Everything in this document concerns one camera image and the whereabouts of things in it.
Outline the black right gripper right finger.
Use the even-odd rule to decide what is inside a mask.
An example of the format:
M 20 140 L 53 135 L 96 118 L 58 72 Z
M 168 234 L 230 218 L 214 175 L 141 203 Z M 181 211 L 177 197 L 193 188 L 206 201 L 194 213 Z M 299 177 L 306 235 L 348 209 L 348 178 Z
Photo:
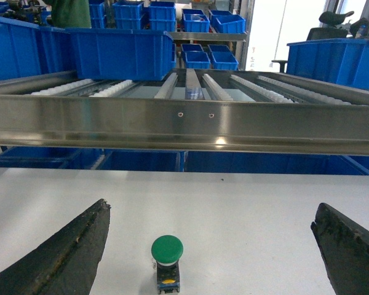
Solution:
M 369 294 L 369 230 L 327 203 L 311 224 L 336 294 Z

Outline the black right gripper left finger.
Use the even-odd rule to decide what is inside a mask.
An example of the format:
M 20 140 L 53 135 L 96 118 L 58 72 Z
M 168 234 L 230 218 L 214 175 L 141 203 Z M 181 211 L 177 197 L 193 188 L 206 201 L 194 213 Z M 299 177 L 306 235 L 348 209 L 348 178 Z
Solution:
M 0 272 L 0 294 L 89 294 L 105 250 L 110 205 L 100 199 Z

